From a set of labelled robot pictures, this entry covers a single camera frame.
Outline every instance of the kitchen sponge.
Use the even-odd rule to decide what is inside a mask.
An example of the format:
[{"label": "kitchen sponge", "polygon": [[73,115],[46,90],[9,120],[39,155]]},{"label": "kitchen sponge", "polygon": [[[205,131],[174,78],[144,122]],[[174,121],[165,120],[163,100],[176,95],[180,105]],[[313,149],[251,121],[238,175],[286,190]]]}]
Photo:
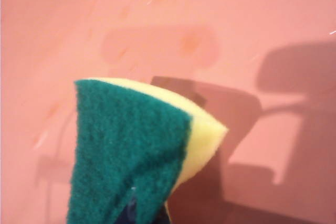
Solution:
[{"label": "kitchen sponge", "polygon": [[227,131],[190,100],[149,84],[76,82],[78,139],[68,224],[114,223],[135,192],[137,224],[195,175]]}]

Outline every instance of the dark object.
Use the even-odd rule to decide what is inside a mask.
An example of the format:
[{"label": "dark object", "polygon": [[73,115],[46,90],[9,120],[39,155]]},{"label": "dark object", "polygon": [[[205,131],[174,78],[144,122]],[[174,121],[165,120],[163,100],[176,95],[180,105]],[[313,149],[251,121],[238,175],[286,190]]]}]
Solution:
[{"label": "dark object", "polygon": [[[114,224],[136,224],[135,217],[137,199],[133,197],[127,206],[123,209],[120,216]],[[165,207],[163,206],[152,224],[171,224]]]}]

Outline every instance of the yellow foam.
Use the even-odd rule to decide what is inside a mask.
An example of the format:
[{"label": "yellow foam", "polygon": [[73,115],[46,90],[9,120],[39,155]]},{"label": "yellow foam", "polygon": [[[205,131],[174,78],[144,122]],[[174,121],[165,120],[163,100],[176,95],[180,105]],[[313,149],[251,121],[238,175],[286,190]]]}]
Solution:
[{"label": "yellow foam", "polygon": [[146,83],[119,78],[90,78],[121,87],[133,89],[175,106],[192,116],[186,158],[172,192],[183,182],[193,177],[215,154],[222,138],[228,131],[219,121],[191,100]]}]

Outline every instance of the water droplet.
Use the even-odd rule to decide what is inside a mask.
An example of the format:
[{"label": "water droplet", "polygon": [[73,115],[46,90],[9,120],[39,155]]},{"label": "water droplet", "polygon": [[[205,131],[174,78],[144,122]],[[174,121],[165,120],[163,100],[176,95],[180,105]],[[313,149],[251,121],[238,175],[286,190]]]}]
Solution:
[{"label": "water droplet", "polygon": [[34,138],[34,146],[33,149],[38,149],[42,143],[47,139],[48,131],[43,131],[41,134],[39,134],[36,138]]}]

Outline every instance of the pink surface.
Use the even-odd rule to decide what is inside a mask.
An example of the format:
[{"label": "pink surface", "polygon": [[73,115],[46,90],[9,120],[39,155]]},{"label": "pink surface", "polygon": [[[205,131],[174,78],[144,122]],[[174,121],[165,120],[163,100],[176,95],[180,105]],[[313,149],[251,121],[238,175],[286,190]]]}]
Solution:
[{"label": "pink surface", "polygon": [[2,223],[65,223],[73,81],[179,92],[231,129],[175,223],[336,223],[336,0],[2,0]]}]

